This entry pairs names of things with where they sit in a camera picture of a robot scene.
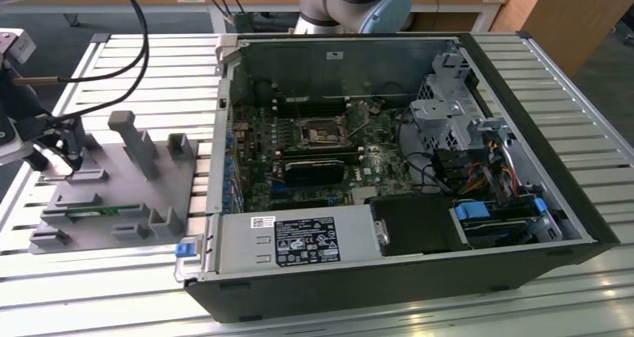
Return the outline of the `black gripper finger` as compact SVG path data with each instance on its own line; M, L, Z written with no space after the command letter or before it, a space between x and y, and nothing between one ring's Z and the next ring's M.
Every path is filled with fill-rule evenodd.
M35 171L45 171L52 167L52 160L64 160L64 153L57 147L60 141L59 133L55 130L44 132L27 132L23 140L31 145L32 153L25 155L24 161Z
M83 165L83 149L87 141L87 133L80 118L71 118L53 122L52 132L47 136L47 147L53 154L68 164L72 171L77 171Z

